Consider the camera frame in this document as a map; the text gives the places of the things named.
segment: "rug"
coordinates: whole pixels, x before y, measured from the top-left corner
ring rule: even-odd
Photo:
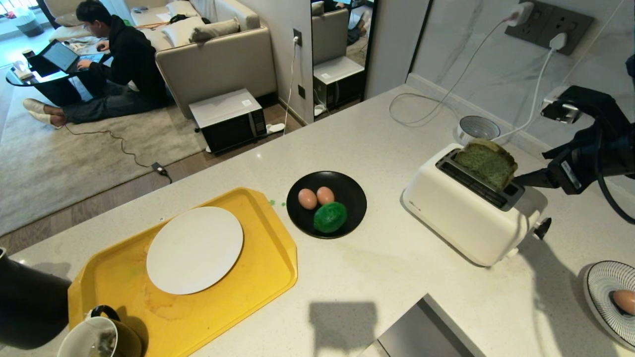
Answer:
[[[366,52],[368,50],[368,37],[360,37],[357,42],[346,47],[346,57],[362,67],[366,67]]]
[[[80,93],[86,96],[85,90]],[[35,88],[13,90],[0,131],[0,236],[152,171],[137,166],[121,152],[121,141],[108,134],[74,136],[36,121],[22,107],[28,97],[48,103]],[[141,164],[163,166],[204,150],[195,127],[176,105],[69,125],[76,133],[111,130],[126,139],[126,150],[136,153]]]

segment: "toaster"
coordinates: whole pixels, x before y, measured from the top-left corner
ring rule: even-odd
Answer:
[[[547,198],[514,182],[497,192],[454,162],[451,144],[419,168],[403,191],[416,218],[479,266],[492,266],[531,233]]]

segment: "brown egg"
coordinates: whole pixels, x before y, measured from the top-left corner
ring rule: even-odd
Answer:
[[[298,201],[300,206],[306,210],[312,210],[318,205],[318,198],[310,189],[301,189],[298,193]]]
[[[331,203],[335,201],[335,195],[333,194],[333,191],[331,191],[330,188],[328,187],[320,187],[319,189],[317,189],[317,202],[319,202],[320,205],[325,205],[327,203]]]
[[[615,305],[625,312],[635,315],[635,292],[630,290],[617,290],[613,293]]]

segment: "laptop screen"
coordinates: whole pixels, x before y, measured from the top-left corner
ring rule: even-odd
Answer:
[[[75,62],[78,58],[77,54],[75,54],[72,49],[64,46],[60,42],[51,46],[48,51],[42,53],[42,56],[63,71],[69,69],[73,62]]]

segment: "wall socket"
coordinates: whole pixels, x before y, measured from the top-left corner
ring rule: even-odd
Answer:
[[[302,33],[296,29],[293,29],[293,38],[298,37],[297,45],[302,47]]]
[[[571,55],[593,22],[593,17],[566,10],[558,6],[529,1],[533,10],[527,22],[516,27],[508,26],[505,33],[549,48],[549,42],[561,32],[567,34],[566,46],[559,50],[563,55]]]

